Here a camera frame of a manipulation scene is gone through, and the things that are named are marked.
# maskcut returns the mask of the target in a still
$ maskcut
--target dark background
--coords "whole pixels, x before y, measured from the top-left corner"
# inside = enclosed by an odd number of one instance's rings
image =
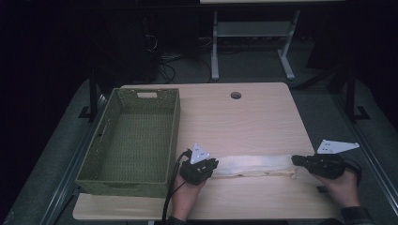
[[[303,9],[295,34],[295,39],[318,40],[310,67],[328,69],[339,62],[352,66],[396,128],[397,8],[396,1],[367,0],[334,9]],[[125,83],[150,83],[158,55],[147,52],[144,30],[159,35],[161,45],[193,56],[197,37],[211,36],[211,11],[148,16],[81,9],[82,3],[67,0],[0,1],[0,221],[93,69],[104,92]]]

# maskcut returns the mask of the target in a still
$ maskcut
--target wrist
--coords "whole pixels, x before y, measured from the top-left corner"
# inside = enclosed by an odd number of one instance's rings
[[[189,223],[187,223],[186,221],[182,221],[179,218],[170,216],[169,219],[167,220],[167,224],[170,225],[191,225]]]
[[[361,221],[363,224],[374,224],[368,210],[363,207],[343,208],[342,216],[344,221]]]
[[[184,210],[173,210],[171,216],[185,222],[188,219],[188,214]]]
[[[360,201],[358,199],[352,199],[341,203],[342,208],[348,207],[360,207]]]

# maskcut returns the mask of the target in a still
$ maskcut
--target floor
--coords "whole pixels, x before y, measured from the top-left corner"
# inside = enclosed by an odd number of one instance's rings
[[[293,87],[311,79],[321,70],[306,68],[311,53],[311,41],[295,41],[288,59],[297,78],[288,81],[277,57],[280,43],[265,40],[260,46],[250,45],[235,53],[220,54],[220,79],[215,83],[286,83]],[[209,81],[210,54],[200,55],[200,60],[181,58],[170,63],[171,70],[159,75],[153,83],[207,83]],[[398,133],[377,105],[369,89],[357,81],[356,105],[363,106],[370,120],[351,123],[344,114],[344,90],[330,94],[326,78],[305,90],[292,90],[304,126],[314,149],[322,140],[359,143],[361,148],[344,152],[345,158],[354,158],[363,169],[360,184],[361,203],[368,207],[376,224],[398,224],[394,212],[397,201],[396,161],[398,160]],[[96,122],[79,118],[83,107],[89,105],[88,81],[82,83],[59,121],[52,138],[47,143],[35,169],[25,183],[12,207],[6,224],[146,224],[144,221],[78,221],[72,211],[79,193],[73,183],[81,155]],[[99,108],[105,100],[99,102]],[[320,220],[288,220],[290,225],[317,224]]]

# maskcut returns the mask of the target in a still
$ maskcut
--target black cable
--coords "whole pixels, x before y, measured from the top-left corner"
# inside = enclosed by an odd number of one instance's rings
[[[167,207],[169,206],[169,202],[170,202],[170,200],[171,200],[173,194],[176,193],[176,191],[177,191],[179,188],[181,188],[181,187],[185,184],[185,182],[184,182],[184,183],[183,183],[182,185],[180,185],[176,190],[173,190],[173,189],[174,189],[174,184],[175,184],[175,181],[176,181],[176,175],[177,175],[178,170],[179,170],[180,161],[181,161],[181,159],[182,159],[184,156],[187,156],[187,154],[188,154],[187,152],[183,152],[183,153],[178,157],[178,160],[176,161],[176,164],[175,164],[175,167],[174,167],[174,170],[173,170],[173,174],[172,174],[172,178],[171,178],[171,180],[170,180],[169,190],[168,190],[168,192],[167,192],[166,200],[164,201],[163,213],[162,213],[162,216],[161,216],[161,223],[162,223],[163,225],[166,224]]]
[[[345,163],[345,166],[349,170],[353,171],[356,174],[356,176],[357,176],[357,186],[359,186],[360,185],[360,180],[362,178],[362,167],[360,166],[360,164],[357,161],[355,161],[353,159],[350,159],[350,158],[344,158],[344,161],[347,161],[347,160],[356,165],[356,166],[354,166],[354,165],[351,165],[351,164],[349,164],[347,162]]]
[[[181,55],[176,56],[176,57],[171,58],[171,59],[165,59],[165,60],[163,60],[162,62],[163,62],[163,64],[167,64],[167,63],[174,62],[174,61],[176,61],[176,60],[180,60],[180,59],[182,59],[182,58],[184,58],[184,57],[185,57],[185,56],[184,56],[183,54],[181,54]]]
[[[165,84],[174,83],[174,79],[176,77],[176,70],[173,67],[169,66],[169,65],[161,64],[161,66],[163,66],[163,70],[160,69],[159,73],[163,77],[163,79],[166,80]],[[172,78],[170,78],[168,76],[166,68],[170,68],[173,71]]]
[[[197,59],[197,60],[198,60],[199,62],[205,64],[206,67],[208,68],[208,71],[210,72],[210,76],[209,76],[209,78],[208,78],[207,83],[210,83],[210,82],[211,82],[211,78],[212,78],[212,76],[211,76],[211,67],[210,67],[210,65],[208,64],[208,62],[206,62],[206,61],[203,60],[203,59]]]
[[[220,43],[220,50],[218,51],[219,54],[237,54],[237,53],[242,53],[244,52],[244,48],[240,43],[234,43],[234,41],[231,41],[230,46],[226,46],[225,42],[227,42],[227,40],[223,41]],[[237,45],[239,47],[238,50],[232,51],[232,49],[234,48],[234,44]]]
[[[222,38],[217,38],[217,43],[219,43],[220,41],[222,41]],[[210,37],[209,43],[199,46],[198,52],[200,54],[210,53],[212,49],[213,49],[213,39],[212,37]]]

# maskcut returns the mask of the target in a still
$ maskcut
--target person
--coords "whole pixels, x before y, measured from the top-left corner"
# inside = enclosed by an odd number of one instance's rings
[[[342,176],[331,180],[314,175],[328,189],[331,198],[340,205],[345,225],[374,225],[374,222],[365,207],[360,206],[358,197],[357,176],[346,169]],[[178,174],[175,188],[179,187],[172,197],[173,211],[167,220],[167,225],[188,225],[188,216],[195,206],[199,192],[206,181],[199,186],[184,184],[184,179]],[[330,218],[320,225],[343,224],[337,219]]]

